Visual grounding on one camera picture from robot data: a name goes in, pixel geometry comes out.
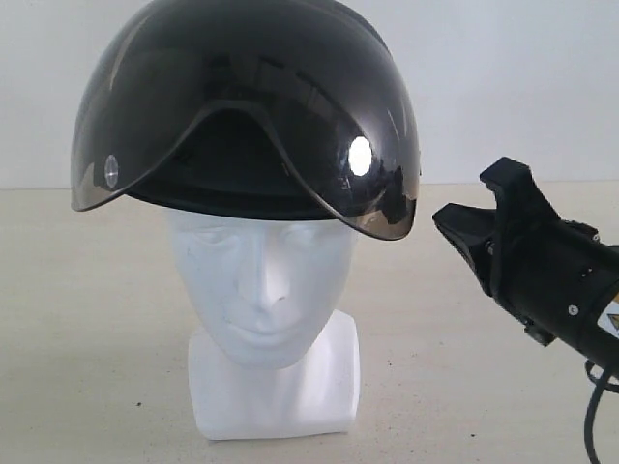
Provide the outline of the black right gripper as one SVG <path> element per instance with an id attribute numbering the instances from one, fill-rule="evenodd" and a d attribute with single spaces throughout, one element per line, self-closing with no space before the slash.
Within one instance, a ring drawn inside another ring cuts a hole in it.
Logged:
<path id="1" fill-rule="evenodd" d="M 560 220 L 527 164 L 502 157 L 480 180 L 496 209 L 448 203 L 432 215 L 438 232 L 535 341 L 617 362 L 617 246 L 587 224 Z"/>

